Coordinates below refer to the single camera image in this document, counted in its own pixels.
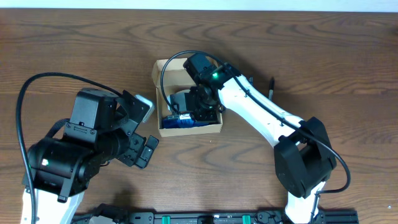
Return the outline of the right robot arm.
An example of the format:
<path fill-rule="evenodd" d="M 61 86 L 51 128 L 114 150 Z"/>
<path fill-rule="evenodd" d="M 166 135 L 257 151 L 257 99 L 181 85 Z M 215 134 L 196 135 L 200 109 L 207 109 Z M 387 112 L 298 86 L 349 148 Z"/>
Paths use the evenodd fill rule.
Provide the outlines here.
<path fill-rule="evenodd" d="M 324 124 L 315 117 L 304 120 L 286 112 L 259 93 L 238 69 L 208 53 L 192 50 L 183 67 L 195 85 L 187 93 L 167 96 L 169 110 L 190 116 L 201 126 L 210 123 L 210 116 L 221 108 L 242 117 L 274 149 L 275 173 L 288 191 L 287 218 L 312 223 L 338 159 Z"/>

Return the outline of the black and white marker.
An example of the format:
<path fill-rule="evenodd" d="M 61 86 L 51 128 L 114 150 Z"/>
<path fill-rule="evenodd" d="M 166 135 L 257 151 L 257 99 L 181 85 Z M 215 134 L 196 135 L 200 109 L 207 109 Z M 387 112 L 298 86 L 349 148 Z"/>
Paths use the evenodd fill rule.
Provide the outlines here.
<path fill-rule="evenodd" d="M 170 119 L 179 119 L 179 120 L 184 120 L 184 119 L 191 119 L 191 114 L 190 113 L 185 113 L 185 114 L 172 114 L 170 115 Z"/>

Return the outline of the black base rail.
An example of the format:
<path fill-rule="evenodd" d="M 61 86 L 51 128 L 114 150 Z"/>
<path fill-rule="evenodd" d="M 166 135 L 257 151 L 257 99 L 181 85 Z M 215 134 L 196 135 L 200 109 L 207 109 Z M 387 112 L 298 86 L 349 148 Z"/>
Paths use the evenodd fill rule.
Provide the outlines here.
<path fill-rule="evenodd" d="M 256 212 L 153 213 L 131 212 L 112 205 L 101 204 L 90 213 L 75 215 L 72 223 L 120 224 L 283 224 L 292 223 L 281 210 Z"/>

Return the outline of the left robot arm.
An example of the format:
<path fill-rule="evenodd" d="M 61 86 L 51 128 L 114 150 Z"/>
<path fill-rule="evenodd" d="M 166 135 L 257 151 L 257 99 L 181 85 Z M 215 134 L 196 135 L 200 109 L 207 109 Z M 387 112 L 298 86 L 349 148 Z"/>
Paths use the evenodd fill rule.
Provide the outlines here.
<path fill-rule="evenodd" d="M 136 134 L 153 113 L 153 102 L 124 91 L 121 96 L 81 89 L 72 115 L 57 121 L 28 150 L 35 202 L 30 189 L 22 200 L 21 223 L 71 223 L 90 180 L 117 159 L 128 167 L 147 167 L 159 141 Z"/>

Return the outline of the white masking tape roll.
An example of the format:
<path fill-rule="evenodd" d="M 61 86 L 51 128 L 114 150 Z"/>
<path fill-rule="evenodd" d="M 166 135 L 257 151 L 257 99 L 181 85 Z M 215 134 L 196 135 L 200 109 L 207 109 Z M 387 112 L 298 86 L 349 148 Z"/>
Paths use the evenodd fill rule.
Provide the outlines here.
<path fill-rule="evenodd" d="M 186 96 L 189 94 L 189 90 L 182 90 L 177 93 L 171 94 L 167 96 L 169 103 L 173 108 L 168 106 L 168 109 L 174 113 L 175 110 L 178 112 L 186 112 L 187 111 L 187 103 Z"/>

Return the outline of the blue plastic rectangular block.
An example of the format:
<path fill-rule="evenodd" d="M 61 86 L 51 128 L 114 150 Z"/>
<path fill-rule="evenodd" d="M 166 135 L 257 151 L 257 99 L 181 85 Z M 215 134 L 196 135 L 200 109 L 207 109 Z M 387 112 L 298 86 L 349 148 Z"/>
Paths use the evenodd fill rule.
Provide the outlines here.
<path fill-rule="evenodd" d="M 194 128 L 194 127 L 201 127 L 207 126 L 209 123 L 207 122 L 199 122 L 193 118 L 184 118 L 181 119 L 173 118 L 173 117 L 166 117 L 162 120 L 163 128 L 165 129 L 173 129 L 173 128 Z"/>

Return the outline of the black capped white marker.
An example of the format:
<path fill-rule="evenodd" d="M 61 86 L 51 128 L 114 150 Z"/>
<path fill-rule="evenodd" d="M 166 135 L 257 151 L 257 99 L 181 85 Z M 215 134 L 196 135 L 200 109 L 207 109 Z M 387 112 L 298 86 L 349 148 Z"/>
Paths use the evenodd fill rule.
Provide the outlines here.
<path fill-rule="evenodd" d="M 268 96 L 268 99 L 270 101 L 272 101 L 272 97 L 273 97 L 273 94 L 274 94 L 274 86 L 275 86 L 275 79 L 274 79 L 274 77 L 272 77 L 270 82 L 269 82 L 269 96 Z"/>

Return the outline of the cardboard box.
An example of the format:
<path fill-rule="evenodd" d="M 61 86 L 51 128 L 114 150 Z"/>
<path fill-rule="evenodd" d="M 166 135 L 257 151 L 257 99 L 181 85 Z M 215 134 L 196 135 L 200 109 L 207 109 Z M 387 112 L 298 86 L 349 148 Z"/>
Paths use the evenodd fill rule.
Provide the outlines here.
<path fill-rule="evenodd" d="M 186 72 L 183 67 L 186 58 L 173 59 L 165 69 L 164 73 L 164 90 L 168 96 L 173 93 L 180 91 L 188 92 L 191 86 L 195 85 L 195 82 Z M 192 127 L 192 128 L 164 128 L 162 120 L 172 113 L 169 111 L 167 104 L 163 98 L 160 86 L 161 71 L 167 62 L 167 59 L 157 60 L 153 66 L 152 79 L 156 87 L 156 108 L 157 108 L 157 125 L 160 135 L 164 137 L 172 136 L 186 136 L 194 134 L 210 134 L 220 133 L 223 126 L 223 118 L 220 113 L 217 113 L 217 120 L 215 124 L 209 124 L 207 126 Z"/>

